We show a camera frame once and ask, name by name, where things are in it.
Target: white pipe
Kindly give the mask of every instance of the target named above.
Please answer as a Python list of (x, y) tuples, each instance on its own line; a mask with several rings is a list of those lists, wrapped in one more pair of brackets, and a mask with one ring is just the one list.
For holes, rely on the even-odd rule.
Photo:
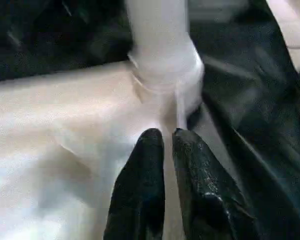
[(129, 57), (137, 80), (156, 93), (173, 93), (179, 84), (189, 109), (200, 96), (204, 65), (188, 34), (186, 3), (126, 0), (134, 38)]

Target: white surface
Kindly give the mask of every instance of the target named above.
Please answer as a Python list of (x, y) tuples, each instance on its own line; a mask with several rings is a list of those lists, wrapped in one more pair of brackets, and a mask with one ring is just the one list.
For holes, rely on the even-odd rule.
[(124, 63), (0, 83), (0, 240), (100, 240), (140, 134), (162, 131), (164, 239), (183, 240), (174, 111), (141, 101)]
[(295, 68), (300, 71), (300, 0), (267, 0), (281, 28)]

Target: white plastic tube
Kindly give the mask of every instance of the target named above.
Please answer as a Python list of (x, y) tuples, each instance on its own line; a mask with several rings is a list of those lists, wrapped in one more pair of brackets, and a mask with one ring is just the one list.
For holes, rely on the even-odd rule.
[(173, 93), (178, 85), (179, 96), (188, 95), (188, 109), (200, 97), (204, 65), (188, 34), (186, 3), (126, 0), (134, 38), (129, 57), (137, 80), (155, 93)]

